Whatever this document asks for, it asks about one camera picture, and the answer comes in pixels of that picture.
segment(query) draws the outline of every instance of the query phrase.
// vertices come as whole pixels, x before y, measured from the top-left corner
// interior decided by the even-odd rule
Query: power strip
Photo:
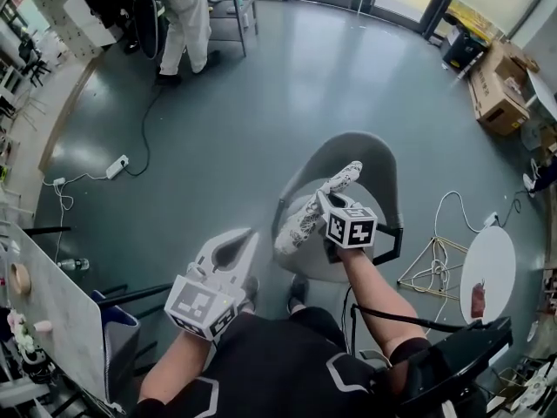
[[[130,160],[125,155],[118,158],[111,166],[106,169],[106,178],[113,179],[116,177],[128,164]]]

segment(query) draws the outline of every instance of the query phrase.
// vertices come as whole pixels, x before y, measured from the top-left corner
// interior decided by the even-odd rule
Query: tape roll
[[[14,291],[20,295],[29,294],[31,279],[27,268],[21,263],[12,263],[10,266],[10,284]]]

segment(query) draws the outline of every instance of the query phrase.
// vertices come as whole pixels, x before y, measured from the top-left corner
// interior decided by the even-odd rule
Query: white cable
[[[457,197],[459,197],[460,207],[462,208],[462,215],[464,216],[464,220],[466,222],[466,226],[468,227],[468,229],[470,229],[470,231],[472,231],[473,233],[480,233],[481,230],[474,229],[473,227],[470,226],[470,222],[468,221],[466,211],[464,210],[464,202],[462,201],[462,196],[456,191],[450,191],[450,192],[447,192],[445,195],[443,195],[443,198],[439,202],[439,207],[437,208],[437,212],[435,213],[435,223],[433,224],[433,232],[435,234],[435,237],[439,237],[439,235],[437,234],[437,218],[439,217],[439,212],[441,210],[441,206],[443,206],[443,201],[445,201],[445,198],[447,198],[449,195],[452,195],[452,194],[455,194]],[[443,253],[443,258],[441,258],[441,257],[439,259],[437,258],[437,250],[436,250],[437,246],[440,247],[440,250]],[[449,281],[451,279],[451,272],[447,270],[447,267],[448,267],[448,264],[449,264],[449,256],[448,256],[448,253],[446,251],[445,245],[443,245],[443,243],[441,243],[441,242],[438,242],[438,241],[433,242],[432,249],[433,249],[433,260],[432,260],[431,266],[429,268],[425,269],[424,271],[420,271],[419,273],[414,274],[414,276],[410,279],[410,285],[412,285],[413,289],[418,291],[419,293],[424,293],[426,290],[423,287],[417,287],[417,286],[414,285],[414,279],[417,278],[418,276],[424,274],[424,273],[430,273],[431,274],[431,279],[429,281],[429,286],[427,287],[427,289],[432,289],[433,282],[435,280],[435,276],[439,275],[439,277],[440,277],[440,291],[442,293],[446,293],[446,290],[449,287]],[[437,313],[437,316],[435,316],[435,319],[433,321],[437,322],[437,320],[441,316],[441,313],[443,312],[443,309],[445,308],[445,305],[446,305],[447,302],[448,302],[448,297],[445,297],[445,301],[443,302],[443,305],[441,305],[441,308],[440,308],[439,312]],[[429,328],[426,331],[426,335],[428,335],[430,331],[431,331],[431,328]]]
[[[60,227],[62,227],[62,225],[64,223],[64,213],[69,211],[73,207],[73,203],[74,203],[73,197],[71,197],[70,195],[63,195],[62,192],[64,191],[64,188],[66,187],[66,185],[68,185],[69,183],[73,183],[74,181],[78,181],[79,179],[81,179],[83,177],[88,177],[90,179],[108,179],[108,177],[92,177],[89,173],[84,173],[82,175],[79,175],[78,177],[75,177],[74,179],[69,179],[68,181],[65,181],[61,185],[55,185],[54,183],[52,183],[52,184],[45,183],[44,179],[43,179],[43,184],[54,187],[54,193],[58,196],[58,200],[59,200],[59,203],[60,203],[60,211],[62,213],[60,215]],[[64,204],[64,199],[68,199],[70,201],[69,206]],[[57,263],[57,260],[58,260],[58,252],[60,251],[60,241],[61,240],[62,240],[62,233],[58,233],[58,241],[57,241],[57,245],[56,245],[56,254],[54,255],[54,263]]]

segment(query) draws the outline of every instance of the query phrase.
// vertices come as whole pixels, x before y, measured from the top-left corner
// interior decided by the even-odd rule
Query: round white table
[[[514,246],[508,234],[497,226],[487,227],[473,240],[460,281],[460,311],[467,323],[471,317],[472,290],[485,281],[486,310],[484,322],[497,319],[511,297],[516,274]]]

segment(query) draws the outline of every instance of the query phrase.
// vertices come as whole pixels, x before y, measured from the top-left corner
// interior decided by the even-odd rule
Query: chair backrest
[[[348,131],[326,141],[288,182],[280,196],[279,207],[281,203],[288,207],[292,195],[303,186],[317,179],[330,178],[356,160],[363,164],[358,183],[377,200],[386,225],[403,227],[396,160],[385,141],[365,131]]]
[[[105,296],[93,291],[91,298],[98,302]],[[120,307],[101,309],[101,321],[104,333],[104,388],[106,398],[115,401],[133,378],[140,323]]]

